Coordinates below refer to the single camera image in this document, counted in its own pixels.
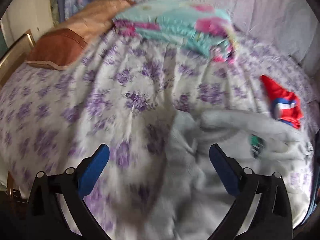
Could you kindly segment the teal pink folded blanket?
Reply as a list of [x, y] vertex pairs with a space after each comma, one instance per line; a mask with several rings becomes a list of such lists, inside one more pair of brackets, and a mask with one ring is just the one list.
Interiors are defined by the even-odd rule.
[[148, 0], [118, 13], [113, 22], [124, 36], [174, 43], [214, 62], [234, 63], [238, 42], [227, 12], [186, 0]]

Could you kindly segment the red blue folded garment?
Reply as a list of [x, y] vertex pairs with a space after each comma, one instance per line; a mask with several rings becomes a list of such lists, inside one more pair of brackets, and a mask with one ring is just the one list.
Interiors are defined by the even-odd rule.
[[300, 120], [303, 117], [303, 113], [299, 97], [294, 92], [281, 87], [276, 81], [266, 75], [262, 75], [260, 80], [270, 101], [272, 118], [288, 124], [295, 129], [300, 129]]

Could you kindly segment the brown orange pillow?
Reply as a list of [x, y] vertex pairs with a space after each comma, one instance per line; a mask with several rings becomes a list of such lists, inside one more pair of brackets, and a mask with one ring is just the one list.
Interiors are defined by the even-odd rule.
[[36, 68], [65, 70], [86, 47], [113, 27], [116, 14], [133, 6], [131, 0], [94, 0], [42, 35], [26, 58]]

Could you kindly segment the purple floral bed sheet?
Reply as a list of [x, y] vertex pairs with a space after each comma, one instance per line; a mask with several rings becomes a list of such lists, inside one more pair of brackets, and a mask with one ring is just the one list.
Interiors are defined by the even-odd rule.
[[67, 70], [19, 66], [1, 90], [1, 157], [22, 197], [37, 172], [60, 174], [106, 144], [110, 160], [86, 205], [111, 238], [142, 239], [177, 114], [231, 110], [272, 118], [262, 75], [299, 97], [298, 130], [313, 146], [319, 94], [309, 78], [273, 46], [238, 38], [234, 64], [111, 31]]

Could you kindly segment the grey sweatpants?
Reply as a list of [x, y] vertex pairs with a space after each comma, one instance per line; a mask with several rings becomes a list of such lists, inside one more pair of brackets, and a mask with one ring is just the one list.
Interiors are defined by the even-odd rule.
[[253, 112], [212, 110], [197, 118], [180, 112], [165, 149], [163, 185], [142, 239], [206, 239], [216, 229], [233, 197], [210, 162], [212, 144], [258, 174], [279, 172], [289, 195], [293, 225], [306, 217], [313, 146], [303, 132]]

